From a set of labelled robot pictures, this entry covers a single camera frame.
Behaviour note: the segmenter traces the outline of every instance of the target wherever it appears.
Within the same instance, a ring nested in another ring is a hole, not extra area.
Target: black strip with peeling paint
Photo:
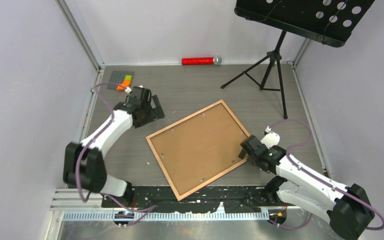
[[[263,197],[263,186],[206,186],[181,201],[177,201],[169,186],[133,188],[134,198],[128,207],[147,208],[157,205],[156,213],[213,213],[220,202],[223,202],[226,213],[257,213],[261,211],[259,207],[272,206]],[[102,201],[102,207],[119,206],[107,198]]]

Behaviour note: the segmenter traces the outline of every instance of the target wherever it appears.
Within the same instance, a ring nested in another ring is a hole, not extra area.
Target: gray wood table surface
[[[242,76],[225,89],[220,88],[220,85],[247,67],[248,65],[107,66],[103,83],[109,81],[112,71],[134,71],[132,85],[143,85],[151,89],[152,94],[158,95],[165,112],[164,119],[140,128],[131,128],[115,142],[104,159],[107,172],[135,186],[168,185],[145,137],[220,99],[227,103],[250,134],[261,138],[267,125],[283,119],[280,92],[259,91],[258,86],[246,76]],[[266,67],[267,65],[260,65],[250,74],[261,81]],[[288,117],[308,122],[290,65],[282,65],[282,76]],[[279,87],[275,68],[271,71],[266,87]],[[100,88],[100,92],[112,106],[123,102],[126,98],[126,93],[107,89],[105,86]],[[89,134],[109,115],[107,107],[98,99],[90,122]],[[274,131],[280,135],[279,145],[285,149],[292,144],[304,142],[309,136],[307,129],[298,123],[286,123]],[[314,141],[308,146],[294,149],[292,154],[302,163],[322,172]],[[216,180],[212,185],[265,185],[273,177],[274,174],[267,174],[249,164],[244,164]]]

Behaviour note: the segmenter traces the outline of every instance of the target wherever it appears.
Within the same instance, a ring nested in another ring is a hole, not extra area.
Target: white wall
[[[95,70],[54,0],[0,0],[0,240],[37,240]]]
[[[254,63],[281,33],[237,16],[235,0],[75,1],[107,65],[179,64],[214,55],[224,63]],[[302,42],[287,34],[283,59],[295,59]]]
[[[365,188],[384,214],[384,1],[373,3],[344,47],[313,42],[298,71],[333,178]],[[360,239],[384,239],[384,230]]]

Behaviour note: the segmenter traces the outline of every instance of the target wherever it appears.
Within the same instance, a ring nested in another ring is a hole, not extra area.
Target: tripod leg
[[[264,77],[262,78],[261,84],[259,85],[259,89],[263,90],[264,85],[266,85],[267,78],[269,77],[270,71],[272,70],[273,65],[275,64],[275,59],[270,59],[270,63],[267,66],[267,70],[265,71]]]
[[[232,78],[230,81],[228,81],[225,84],[221,85],[221,88],[224,89],[227,85],[233,83],[233,81],[235,81],[236,79],[242,77],[242,75],[244,75],[245,73],[249,72],[251,69],[257,67],[260,63],[262,63],[264,60],[266,60],[268,58],[269,58],[269,56],[265,56],[263,59],[259,60],[254,65],[248,67],[245,71],[241,72],[239,75],[237,75],[234,78]]]
[[[280,93],[282,95],[283,118],[288,119],[288,114],[286,112],[285,91],[284,91],[284,81],[282,79],[281,62],[277,60],[276,63],[277,63],[277,71],[279,72]]]

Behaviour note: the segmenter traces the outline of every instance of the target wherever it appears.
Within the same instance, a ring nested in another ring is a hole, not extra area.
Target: music stand
[[[280,48],[287,32],[314,40],[331,47],[342,47],[351,35],[354,27],[362,19],[375,0],[237,0],[234,12],[246,20],[259,22],[282,30],[273,51],[254,65],[241,72],[230,81],[221,85],[224,89],[243,75],[249,77],[260,90],[281,93],[283,118],[288,114],[285,104],[285,92],[282,80]],[[248,72],[270,59],[261,83]],[[277,64],[280,89],[264,88],[273,65]]]

